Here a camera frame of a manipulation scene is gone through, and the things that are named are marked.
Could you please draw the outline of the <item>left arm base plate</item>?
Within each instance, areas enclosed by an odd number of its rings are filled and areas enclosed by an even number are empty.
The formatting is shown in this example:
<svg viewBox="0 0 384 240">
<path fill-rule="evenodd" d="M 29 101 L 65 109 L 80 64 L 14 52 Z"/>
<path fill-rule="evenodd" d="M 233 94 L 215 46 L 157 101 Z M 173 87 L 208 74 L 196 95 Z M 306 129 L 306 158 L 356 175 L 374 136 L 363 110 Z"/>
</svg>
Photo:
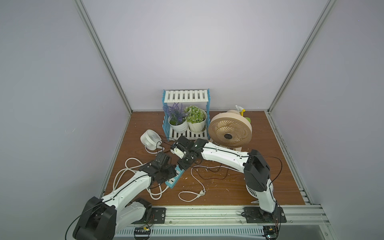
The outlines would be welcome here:
<svg viewBox="0 0 384 240">
<path fill-rule="evenodd" d="M 146 210 L 144 216 L 133 224 L 164 224 L 166 217 L 166 208 L 151 208 Z"/>
</svg>

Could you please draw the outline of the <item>teal power strip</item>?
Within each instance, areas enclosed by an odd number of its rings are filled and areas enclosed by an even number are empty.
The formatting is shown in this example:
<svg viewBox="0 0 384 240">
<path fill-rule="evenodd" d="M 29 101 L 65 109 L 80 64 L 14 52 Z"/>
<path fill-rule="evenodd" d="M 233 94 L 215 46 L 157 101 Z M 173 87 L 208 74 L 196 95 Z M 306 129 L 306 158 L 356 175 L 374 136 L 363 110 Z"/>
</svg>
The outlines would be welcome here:
<svg viewBox="0 0 384 240">
<path fill-rule="evenodd" d="M 166 184 L 169 188 L 171 188 L 171 189 L 174 188 L 174 186 L 176 185 L 176 183 L 178 182 L 178 180 L 181 178 L 181 176 L 182 176 L 183 173 L 185 172 L 185 170 L 180 169 L 179 166 L 176 166 L 176 167 L 175 167 L 175 171 L 176 171 L 176 176 L 173 177 L 173 178 L 171 178 L 171 179 L 169 179 L 168 181 L 165 182 L 165 184 Z"/>
</svg>

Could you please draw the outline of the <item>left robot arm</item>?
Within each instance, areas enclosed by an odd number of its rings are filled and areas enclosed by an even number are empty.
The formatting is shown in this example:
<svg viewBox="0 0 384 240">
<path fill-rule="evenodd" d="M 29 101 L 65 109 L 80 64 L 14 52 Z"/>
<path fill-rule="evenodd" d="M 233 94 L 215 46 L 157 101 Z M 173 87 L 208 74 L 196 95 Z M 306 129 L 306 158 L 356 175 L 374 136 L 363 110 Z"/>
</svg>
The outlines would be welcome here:
<svg viewBox="0 0 384 240">
<path fill-rule="evenodd" d="M 176 176 L 171 157 L 159 153 L 144 164 L 127 182 L 102 198 L 89 199 L 78 217 L 73 238 L 76 240 L 112 240 L 131 224 L 148 224 L 153 219 L 152 204 L 137 198 L 154 182 L 163 184 Z"/>
</svg>

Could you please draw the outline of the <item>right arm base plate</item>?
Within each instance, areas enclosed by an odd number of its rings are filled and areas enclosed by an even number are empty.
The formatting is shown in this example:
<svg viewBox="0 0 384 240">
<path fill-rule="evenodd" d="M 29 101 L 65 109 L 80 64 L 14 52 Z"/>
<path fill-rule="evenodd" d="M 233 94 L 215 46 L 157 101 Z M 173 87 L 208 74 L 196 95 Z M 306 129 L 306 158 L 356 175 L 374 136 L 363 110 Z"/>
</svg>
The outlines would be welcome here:
<svg viewBox="0 0 384 240">
<path fill-rule="evenodd" d="M 275 207 L 272 213 L 263 211 L 260 207 L 244 207 L 241 216 L 246 219 L 247 223 L 280 224 L 287 222 L 281 207 Z"/>
</svg>

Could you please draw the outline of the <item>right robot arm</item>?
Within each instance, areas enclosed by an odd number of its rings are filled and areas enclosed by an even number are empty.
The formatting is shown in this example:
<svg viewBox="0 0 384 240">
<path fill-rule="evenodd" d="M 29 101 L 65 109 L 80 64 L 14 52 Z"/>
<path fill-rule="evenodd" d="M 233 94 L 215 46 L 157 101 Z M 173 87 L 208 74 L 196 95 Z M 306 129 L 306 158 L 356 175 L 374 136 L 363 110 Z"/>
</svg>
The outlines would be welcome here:
<svg viewBox="0 0 384 240">
<path fill-rule="evenodd" d="M 181 136 L 172 144 L 171 152 L 179 157 L 178 166 L 182 170 L 188 170 L 196 160 L 201 159 L 244 174 L 247 191 L 258 199 L 260 209 L 270 214 L 275 211 L 277 202 L 273 195 L 270 166 L 258 151 L 239 152 L 204 139 L 191 141 Z"/>
</svg>

